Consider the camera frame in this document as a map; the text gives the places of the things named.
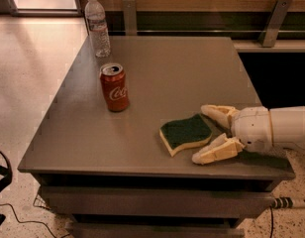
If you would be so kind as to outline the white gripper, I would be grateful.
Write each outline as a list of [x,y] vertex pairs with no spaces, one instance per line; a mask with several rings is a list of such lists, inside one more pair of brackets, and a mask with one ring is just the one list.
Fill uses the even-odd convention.
[[247,107],[239,112],[234,106],[206,104],[201,106],[201,112],[223,128],[231,128],[234,137],[228,138],[225,133],[218,136],[192,156],[194,164],[227,160],[244,148],[248,152],[265,152],[272,147],[270,116],[265,107]]

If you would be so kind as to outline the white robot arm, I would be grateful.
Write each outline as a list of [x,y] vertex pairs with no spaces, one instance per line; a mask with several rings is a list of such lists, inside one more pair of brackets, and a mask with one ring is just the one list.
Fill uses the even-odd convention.
[[227,160],[242,150],[267,152],[274,147],[305,153],[305,106],[238,110],[234,106],[203,105],[202,113],[229,130],[192,156],[197,165]]

